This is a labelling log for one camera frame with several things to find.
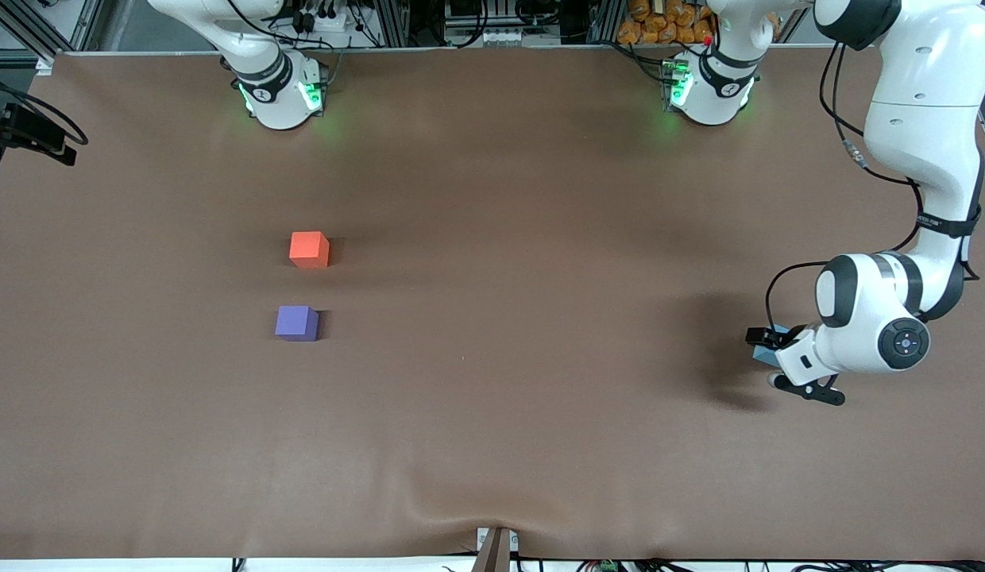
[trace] red block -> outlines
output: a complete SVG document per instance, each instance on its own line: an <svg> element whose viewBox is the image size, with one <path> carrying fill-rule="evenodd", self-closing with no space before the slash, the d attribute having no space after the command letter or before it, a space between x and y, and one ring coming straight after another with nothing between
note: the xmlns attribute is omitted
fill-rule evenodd
<svg viewBox="0 0 985 572"><path fill-rule="evenodd" d="M288 256L299 268L326 268L330 263L330 242L318 230L292 232Z"/></svg>

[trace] black button pad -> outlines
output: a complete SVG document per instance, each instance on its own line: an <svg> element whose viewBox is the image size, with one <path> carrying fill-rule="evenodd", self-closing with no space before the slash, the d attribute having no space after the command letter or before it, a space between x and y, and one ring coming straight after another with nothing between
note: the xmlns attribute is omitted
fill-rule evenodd
<svg viewBox="0 0 985 572"><path fill-rule="evenodd" d="M909 369L916 365L931 347L931 337L918 319L901 318L881 330L878 349L881 358L892 369Z"/></svg>

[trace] purple cube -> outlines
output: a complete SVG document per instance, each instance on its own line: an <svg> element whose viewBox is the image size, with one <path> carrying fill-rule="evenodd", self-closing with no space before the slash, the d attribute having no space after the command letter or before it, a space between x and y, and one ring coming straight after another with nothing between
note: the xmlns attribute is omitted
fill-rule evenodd
<svg viewBox="0 0 985 572"><path fill-rule="evenodd" d="M280 307L274 334L289 342L314 342L319 314L310 307Z"/></svg>

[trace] brown tabletop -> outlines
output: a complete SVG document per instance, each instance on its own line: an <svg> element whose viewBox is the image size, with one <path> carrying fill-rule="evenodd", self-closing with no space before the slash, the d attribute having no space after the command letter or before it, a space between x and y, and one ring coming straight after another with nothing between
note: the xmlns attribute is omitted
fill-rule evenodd
<svg viewBox="0 0 985 572"><path fill-rule="evenodd" d="M354 54L290 133L216 57L59 58L34 91L93 144L0 171L0 558L454 553L490 524L539 557L985 558L985 280L840 408L742 341L784 265L914 218L821 113L825 56L773 51L706 128L608 50ZM845 67L862 121L879 58ZM294 268L314 229L336 264ZM325 339L275 339L281 304Z"/></svg>

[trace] blue cube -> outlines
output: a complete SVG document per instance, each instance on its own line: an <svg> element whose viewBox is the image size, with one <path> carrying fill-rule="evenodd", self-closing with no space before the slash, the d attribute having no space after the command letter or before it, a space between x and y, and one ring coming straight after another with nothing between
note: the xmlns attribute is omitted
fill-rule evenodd
<svg viewBox="0 0 985 572"><path fill-rule="evenodd" d="M314 342L319 329L319 314L310 307L280 307L274 334L289 342Z"/></svg>
<svg viewBox="0 0 985 572"><path fill-rule="evenodd" d="M775 330L780 334L784 334L790 329L782 328L782 326L779 326L779 324L776 323ZM778 359L775 358L775 352L766 347L754 346L754 359L757 359L757 361L760 361L761 363L767 363L772 367L780 367L778 364Z"/></svg>

